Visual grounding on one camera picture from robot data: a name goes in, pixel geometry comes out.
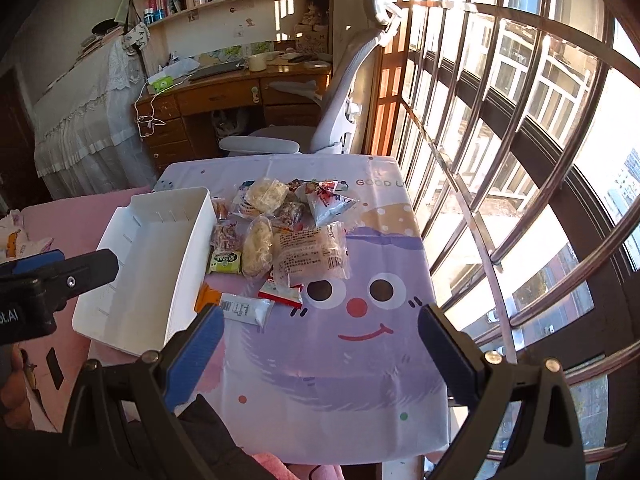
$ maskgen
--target human hand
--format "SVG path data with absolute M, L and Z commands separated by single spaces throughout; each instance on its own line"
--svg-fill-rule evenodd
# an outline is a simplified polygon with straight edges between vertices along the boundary
M 27 398 L 27 385 L 24 380 L 22 354 L 18 345 L 11 352 L 12 373 L 0 390 L 0 401 L 8 410 L 2 418 L 8 428 L 14 430 L 33 430 L 31 406 Z

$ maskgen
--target cartoon eye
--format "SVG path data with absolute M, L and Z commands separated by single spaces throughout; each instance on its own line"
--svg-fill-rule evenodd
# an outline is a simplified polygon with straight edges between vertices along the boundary
M 316 308 L 334 308 L 344 301 L 347 288 L 342 280 L 322 280 L 309 283 L 306 286 L 306 295 L 309 303 Z
M 395 274 L 381 272 L 369 282 L 369 297 L 371 302 L 385 310 L 398 308 L 406 299 L 404 282 Z

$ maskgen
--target office chair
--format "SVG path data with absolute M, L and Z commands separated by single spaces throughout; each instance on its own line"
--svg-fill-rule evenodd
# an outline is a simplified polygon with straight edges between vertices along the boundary
M 270 88 L 302 95 L 319 105 L 318 127 L 268 126 L 246 137 L 226 137 L 220 148 L 230 155 L 268 153 L 349 153 L 362 107 L 350 93 L 358 69 L 377 46 L 386 46 L 398 32 L 401 10 L 391 0 L 364 0 L 367 18 L 375 28 L 361 30 L 351 38 L 324 96 L 316 82 L 272 82 Z

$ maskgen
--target cartoon face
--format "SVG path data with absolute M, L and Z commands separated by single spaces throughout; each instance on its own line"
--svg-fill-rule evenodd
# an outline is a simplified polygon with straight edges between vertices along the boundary
M 433 301 L 422 241 L 358 228 L 347 238 L 348 280 L 309 283 L 303 309 L 276 305 L 244 344 L 270 383 L 322 410 L 419 400 L 442 378 L 418 336 Z

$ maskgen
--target chair seat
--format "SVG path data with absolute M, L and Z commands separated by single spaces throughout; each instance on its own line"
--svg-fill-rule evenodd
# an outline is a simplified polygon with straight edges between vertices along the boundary
M 311 139 L 316 129 L 312 126 L 267 126 L 249 134 L 249 137 L 294 140 L 300 145 L 300 153 L 311 153 Z

